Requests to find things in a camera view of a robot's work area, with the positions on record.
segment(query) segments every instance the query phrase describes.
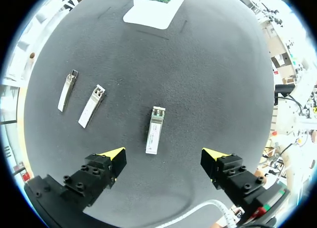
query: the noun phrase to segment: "white platform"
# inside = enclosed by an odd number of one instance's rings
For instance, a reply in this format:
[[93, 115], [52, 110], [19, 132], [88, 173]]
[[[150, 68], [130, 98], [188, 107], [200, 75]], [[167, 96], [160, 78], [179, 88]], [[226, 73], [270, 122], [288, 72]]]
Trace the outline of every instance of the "white platform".
[[154, 0], [133, 0], [133, 7], [123, 16], [123, 21], [156, 29], [167, 29], [184, 0], [162, 3]]

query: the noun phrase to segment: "dark gray mat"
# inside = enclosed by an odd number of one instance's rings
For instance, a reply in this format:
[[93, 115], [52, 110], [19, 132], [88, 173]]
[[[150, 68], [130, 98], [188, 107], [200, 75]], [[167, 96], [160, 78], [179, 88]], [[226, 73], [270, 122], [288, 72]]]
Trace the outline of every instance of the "dark gray mat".
[[[202, 147], [236, 153], [254, 171], [268, 138], [273, 77], [264, 37], [239, 0], [185, 0], [167, 30], [124, 23], [132, 0], [83, 0], [39, 55], [25, 103], [25, 139], [35, 175], [62, 176], [84, 157], [122, 146], [128, 164], [85, 210], [132, 228], [168, 221], [207, 199], [232, 203], [200, 166]], [[68, 107], [66, 75], [79, 71]], [[87, 129], [82, 110], [100, 84], [107, 96]], [[145, 154], [152, 107], [166, 108], [158, 155]], [[206, 207], [173, 227], [206, 228]]]

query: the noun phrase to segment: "screw head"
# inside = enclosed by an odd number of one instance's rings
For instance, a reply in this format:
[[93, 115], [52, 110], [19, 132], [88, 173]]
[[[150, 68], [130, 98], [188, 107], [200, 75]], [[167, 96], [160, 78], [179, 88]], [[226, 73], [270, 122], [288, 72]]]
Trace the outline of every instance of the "screw head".
[[229, 170], [229, 171], [228, 171], [228, 175], [229, 175], [229, 176], [234, 175], [235, 173], [236, 173], [236, 172], [235, 172], [234, 170]]
[[64, 179], [64, 182], [70, 182], [70, 176], [68, 175], [65, 175], [63, 179]]
[[87, 165], [82, 165], [82, 166], [81, 166], [81, 170], [83, 170], [83, 171], [87, 171], [87, 170], [88, 170]]
[[251, 187], [252, 187], [251, 184], [246, 183], [244, 184], [243, 189], [247, 191], [247, 190], [250, 190]]
[[36, 192], [36, 193], [35, 193], [35, 196], [36, 196], [37, 198], [39, 198], [39, 197], [42, 196], [42, 194], [41, 194], [41, 192]]
[[84, 188], [85, 188], [85, 186], [84, 186], [84, 184], [83, 184], [82, 182], [78, 182], [78, 183], [76, 184], [76, 188], [77, 188], [79, 191], [83, 191]]
[[244, 172], [244, 171], [246, 171], [247, 170], [247, 167], [245, 166], [245, 165], [243, 165], [243, 166], [241, 166], [240, 168], [239, 168], [239, 171], [241, 171], [241, 172]]
[[100, 174], [99, 169], [98, 169], [98, 168], [94, 168], [94, 169], [93, 169], [93, 174], [94, 174], [94, 175]]
[[264, 181], [264, 177], [258, 177], [258, 179], [257, 179], [257, 183], [263, 183], [263, 181]]

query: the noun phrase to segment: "silver metal module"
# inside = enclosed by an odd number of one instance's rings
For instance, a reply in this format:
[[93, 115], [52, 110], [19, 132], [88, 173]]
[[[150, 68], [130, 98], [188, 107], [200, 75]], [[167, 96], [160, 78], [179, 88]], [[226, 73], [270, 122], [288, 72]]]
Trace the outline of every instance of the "silver metal module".
[[78, 76], [78, 71], [72, 70], [71, 73], [68, 74], [66, 77], [66, 81], [65, 81], [63, 90], [61, 91], [58, 106], [57, 106], [57, 108], [61, 112], [63, 112], [67, 106], [69, 96], [76, 82], [77, 76]]
[[165, 108], [153, 107], [145, 153], [158, 153], [159, 137], [162, 130]]
[[99, 104], [105, 97], [105, 89], [102, 88], [100, 85], [94, 89], [93, 93], [91, 94], [84, 111], [82, 112], [78, 123], [83, 127], [86, 128], [88, 123], [90, 122], [93, 114], [95, 113], [96, 109], [98, 108]]

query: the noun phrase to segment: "white cable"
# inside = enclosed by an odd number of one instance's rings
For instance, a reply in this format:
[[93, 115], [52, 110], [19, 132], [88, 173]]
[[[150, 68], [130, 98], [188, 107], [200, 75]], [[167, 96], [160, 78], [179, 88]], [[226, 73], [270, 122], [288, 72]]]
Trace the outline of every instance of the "white cable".
[[180, 217], [178, 217], [170, 222], [164, 223], [158, 227], [155, 227], [155, 228], [164, 228], [164, 227], [168, 227], [172, 224], [175, 224], [175, 223], [185, 219], [186, 217], [190, 216], [194, 212], [198, 211], [199, 209], [201, 209], [202, 207], [205, 207], [207, 205], [215, 205], [217, 208], [219, 208], [219, 210], [223, 213], [224, 218], [226, 219], [228, 228], [236, 228], [237, 227], [236, 223], [233, 219], [232, 214], [230, 213], [229, 209], [222, 202], [220, 202], [218, 200], [208, 200], [206, 202], [203, 202], [203, 203], [197, 205], [192, 210], [186, 212], [184, 215], [182, 215], [182, 216], [180, 216]]

